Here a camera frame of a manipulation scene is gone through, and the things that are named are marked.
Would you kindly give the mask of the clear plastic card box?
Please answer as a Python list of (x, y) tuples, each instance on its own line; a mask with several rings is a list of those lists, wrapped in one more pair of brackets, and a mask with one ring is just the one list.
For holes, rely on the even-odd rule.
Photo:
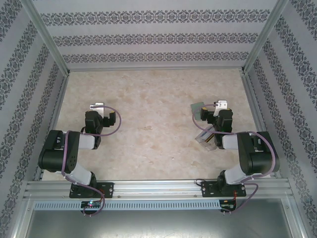
[(215, 144), (215, 140), (214, 140), (214, 136), (215, 134), (212, 133), (212, 136), (210, 136), (206, 141), (201, 141), (199, 142), (196, 137), (195, 137), (195, 140), (202, 146), (204, 147), (207, 151), (213, 151), (213, 150), (216, 150), (218, 147), (217, 145)]

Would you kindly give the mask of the blue credit card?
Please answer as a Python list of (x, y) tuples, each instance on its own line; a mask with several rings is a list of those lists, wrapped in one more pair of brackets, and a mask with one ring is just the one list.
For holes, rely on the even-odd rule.
[(212, 136), (211, 132), (206, 132), (206, 131), (202, 131), (197, 137), (196, 139), (201, 142), (201, 141), (206, 141), (210, 136)]

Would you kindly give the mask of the aluminium side rail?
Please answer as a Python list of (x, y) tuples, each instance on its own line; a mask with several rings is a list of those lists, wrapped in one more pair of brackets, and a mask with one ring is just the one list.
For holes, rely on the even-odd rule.
[[(57, 121), (58, 121), (58, 117), (59, 117), (59, 113), (60, 113), (60, 110), (61, 110), (61, 105), (62, 105), (63, 98), (64, 98), (64, 94), (65, 94), (65, 91), (66, 91), (66, 88), (67, 88), (69, 76), (70, 75), (65, 76), (64, 79), (63, 79), (62, 84), (60, 85), (59, 92), (58, 92), (58, 95), (57, 95), (57, 99), (56, 99), (56, 102), (54, 104), (54, 108), (53, 108), (53, 112), (52, 112), (52, 116), (51, 116), (51, 121), (50, 121), (48, 130), (47, 130), (47, 133), (46, 133), (46, 135), (44, 137), (44, 140), (43, 140), (43, 146), (44, 146), (44, 144), (46, 142), (46, 139), (47, 139), (47, 137), (49, 135), (49, 132), (51, 130), (55, 129), (55, 127), (56, 127), (56, 124), (57, 124)], [(37, 164), (36, 165), (37, 166), (36, 166), (32, 181), (39, 181), (43, 177), (43, 172), (42, 172), (42, 169), (40, 169), (40, 167), (38, 165), (38, 160), (37, 160)]]
[(246, 93), (246, 97), (250, 106), (250, 111), (255, 123), (255, 127), (257, 131), (266, 131), (266, 126), (255, 96), (255, 93), (252, 88), (252, 84), (247, 74), (243, 72), (243, 70), (239, 71), (241, 80), (244, 86), (244, 90)]

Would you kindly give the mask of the aluminium frame post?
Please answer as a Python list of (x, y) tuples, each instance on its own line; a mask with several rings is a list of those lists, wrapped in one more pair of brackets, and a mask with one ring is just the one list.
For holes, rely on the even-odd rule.
[(282, 14), (284, 8), (286, 7), (289, 0), (277, 0), (274, 8), (272, 9), (268, 19), (260, 32), (253, 48), (251, 49), (244, 66), (242, 67), (242, 71), (244, 74), (250, 71), (254, 61), (256, 60), (257, 56), (259, 55), (263, 45), (265, 44), (267, 38), (269, 37), (271, 31), (273, 30), (277, 20), (279, 19), (280, 15)]
[(70, 70), (68, 69), (65, 60), (63, 59), (53, 37), (49, 33), (41, 15), (37, 11), (32, 0), (20, 0), (22, 6), (25, 8), (28, 16), (32, 20), (34, 26), (36, 27), (38, 33), (40, 34), (42, 40), (46, 44), (48, 50), (50, 51), (54, 61), (58, 65), (59, 69), (62, 71), (64, 76), (69, 76)]

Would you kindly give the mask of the grey metal panel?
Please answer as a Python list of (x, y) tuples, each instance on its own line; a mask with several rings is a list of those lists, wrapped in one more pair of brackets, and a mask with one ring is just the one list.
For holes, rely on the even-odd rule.
[(229, 215), (200, 210), (112, 209), (86, 218), (61, 201), (26, 201), (13, 238), (308, 238), (290, 199), (254, 199)]

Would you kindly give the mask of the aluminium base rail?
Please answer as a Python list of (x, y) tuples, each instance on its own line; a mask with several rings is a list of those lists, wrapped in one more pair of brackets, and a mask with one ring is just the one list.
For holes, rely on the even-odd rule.
[[(288, 179), (261, 178), (253, 182), (259, 186), (253, 198), (286, 198), (293, 196)], [(113, 180), (112, 200), (168, 200), (203, 199), (202, 189), (190, 180)], [(67, 181), (29, 181), (23, 199), (69, 200), (71, 183)]]

